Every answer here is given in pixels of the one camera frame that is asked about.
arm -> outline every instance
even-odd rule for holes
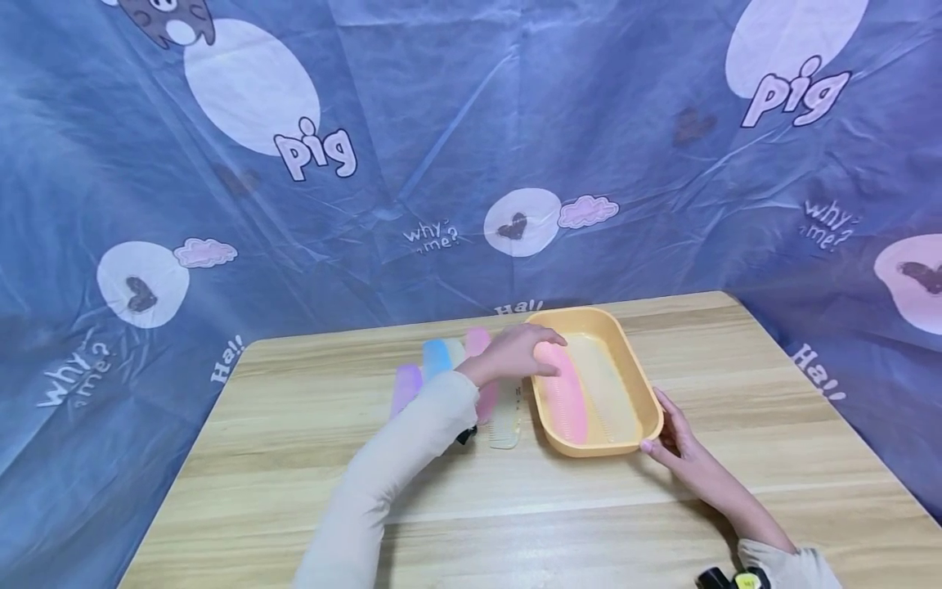
[[[644,440],[642,451],[729,520],[742,565],[764,570],[776,589],[840,589],[823,557],[795,548],[762,503],[693,435],[683,412],[659,389],[655,393],[664,408],[664,431],[657,440]]]
[[[314,540],[295,574],[296,589],[371,589],[380,560],[383,523],[407,484],[478,421],[479,388],[499,378],[553,376],[533,348],[565,345],[551,329],[516,325],[480,355],[439,374],[356,453],[334,489]]]

sleeve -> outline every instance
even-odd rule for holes
[[[841,589],[824,557],[812,548],[789,554],[755,540],[739,540],[739,559],[744,567],[765,571],[772,589]]]
[[[460,372],[439,374],[366,442],[331,495],[295,574],[295,589],[372,589],[390,505],[477,423],[478,396]]]

cloud print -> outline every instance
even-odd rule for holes
[[[228,243],[191,237],[173,250],[173,255],[184,268],[212,268],[235,260],[238,252]]]
[[[580,229],[611,219],[618,213],[618,204],[604,196],[598,198],[590,194],[580,196],[577,201],[566,205],[560,211],[560,227]]]

fabric backdrop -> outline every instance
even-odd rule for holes
[[[257,339],[709,289],[941,517],[940,10],[3,3],[0,586],[113,586]]]

white circle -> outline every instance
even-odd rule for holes
[[[868,0],[753,0],[739,18],[726,52],[726,83],[752,98],[759,82],[775,74],[789,82],[820,56],[821,67],[847,45]]]
[[[269,33],[234,19],[215,21],[216,42],[201,37],[184,51],[190,91],[230,139],[278,155],[274,136],[301,139],[299,121],[320,127],[320,99],[291,50]]]
[[[520,188],[508,193],[491,206],[484,217],[484,238],[491,247],[513,257],[527,257],[541,252],[559,232],[560,199],[542,188]],[[520,238],[506,234],[518,214],[526,218]]]
[[[147,241],[125,241],[98,263],[98,287],[119,318],[151,329],[173,319],[189,289],[189,270],[173,252]]]
[[[935,294],[934,288],[923,285],[912,272],[904,271],[904,264],[918,264],[923,272],[937,276],[942,271],[942,234],[908,237],[891,243],[873,262],[874,273],[889,289],[902,318],[924,332],[942,335],[942,296]]]
[[[167,35],[171,38],[171,41],[175,42],[178,45],[191,45],[196,42],[196,31],[193,30],[193,27],[184,23],[183,21],[178,21],[173,19],[172,21],[167,21],[167,24],[164,25]]]

